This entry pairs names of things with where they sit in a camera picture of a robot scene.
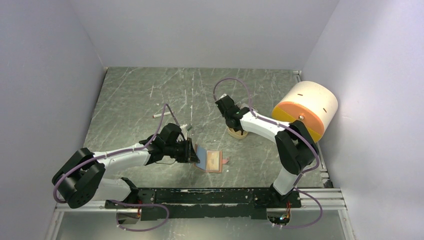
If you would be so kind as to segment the brown leather card holder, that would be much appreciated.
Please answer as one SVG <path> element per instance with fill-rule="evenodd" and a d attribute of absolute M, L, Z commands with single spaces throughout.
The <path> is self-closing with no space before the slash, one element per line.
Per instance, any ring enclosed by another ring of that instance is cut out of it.
<path fill-rule="evenodd" d="M 197 156 L 200 163 L 193 164 L 193 166 L 205 173 L 221 173 L 223 165 L 229 162 L 228 157 L 223 157 L 222 151 L 206 150 L 199 145 L 197 145 Z"/>

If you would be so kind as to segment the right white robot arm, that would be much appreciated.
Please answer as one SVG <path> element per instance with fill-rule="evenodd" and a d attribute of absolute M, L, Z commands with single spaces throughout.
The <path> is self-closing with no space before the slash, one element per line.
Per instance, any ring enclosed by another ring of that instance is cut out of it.
<path fill-rule="evenodd" d="M 215 101 L 227 127 L 236 133 L 253 133 L 275 143 L 282 168 L 272 183 L 270 202 L 282 207 L 289 200 L 291 192 L 306 173 L 305 167 L 316 160 L 319 151 L 305 124 L 300 120 L 281 122 L 253 111 L 249 107 L 240 108 L 234 100 L 223 95 Z"/>

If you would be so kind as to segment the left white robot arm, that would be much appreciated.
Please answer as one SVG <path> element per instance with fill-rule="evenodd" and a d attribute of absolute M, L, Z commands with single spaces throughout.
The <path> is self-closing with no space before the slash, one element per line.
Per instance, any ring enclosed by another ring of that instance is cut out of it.
<path fill-rule="evenodd" d="M 112 176 L 132 167 L 144 167 L 170 157 L 177 163 L 198 164 L 187 125 L 168 123 L 147 139 L 132 146 L 104 152 L 77 150 L 52 178 L 53 197 L 57 203 L 77 209 L 89 201 L 121 203 L 126 208 L 143 204 L 140 190 L 126 177 Z"/>

